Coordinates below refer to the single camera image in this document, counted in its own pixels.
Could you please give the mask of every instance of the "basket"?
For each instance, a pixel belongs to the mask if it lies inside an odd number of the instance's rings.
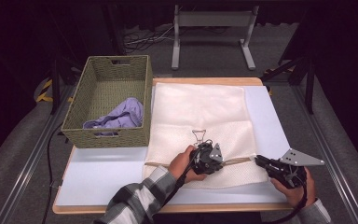
[[[77,148],[147,146],[152,82],[153,72],[148,56],[89,57],[63,122],[63,134]],[[144,106],[141,127],[83,129],[84,122],[107,115],[129,97],[135,97]]]

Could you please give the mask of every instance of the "white cloth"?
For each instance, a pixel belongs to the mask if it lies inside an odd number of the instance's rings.
[[[150,142],[145,163],[169,165],[188,145],[197,143],[193,130],[206,130],[204,141],[219,143],[225,161],[256,154],[252,122],[241,87],[164,84],[155,88]],[[144,166],[144,177],[155,166]],[[227,165],[184,188],[219,189],[267,181],[266,172],[254,161]]]

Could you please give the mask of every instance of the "white metal frame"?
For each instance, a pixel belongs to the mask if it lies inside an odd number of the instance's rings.
[[[246,37],[240,39],[241,48],[250,70],[255,70],[255,62],[249,50],[249,41],[255,26],[258,7],[252,11],[180,11],[175,6],[173,28],[174,42],[172,53],[172,69],[179,69],[180,39],[179,27],[181,26],[243,26],[246,27]]]

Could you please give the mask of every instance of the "person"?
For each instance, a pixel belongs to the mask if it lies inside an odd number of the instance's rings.
[[[153,215],[159,211],[174,190],[176,180],[188,165],[190,152],[194,149],[193,146],[188,146],[185,152],[179,153],[171,161],[168,169],[159,166],[142,183],[133,183],[121,188],[107,205],[105,214],[95,219],[93,224],[153,223]],[[316,198],[315,183],[309,169],[306,168],[306,172],[308,200],[305,207],[292,220],[301,224],[332,223],[321,200]],[[206,176],[196,175],[190,170],[186,175],[185,183],[202,181]],[[300,202],[304,193],[302,188],[287,189],[273,178],[271,183],[286,196],[291,206],[295,207]]]

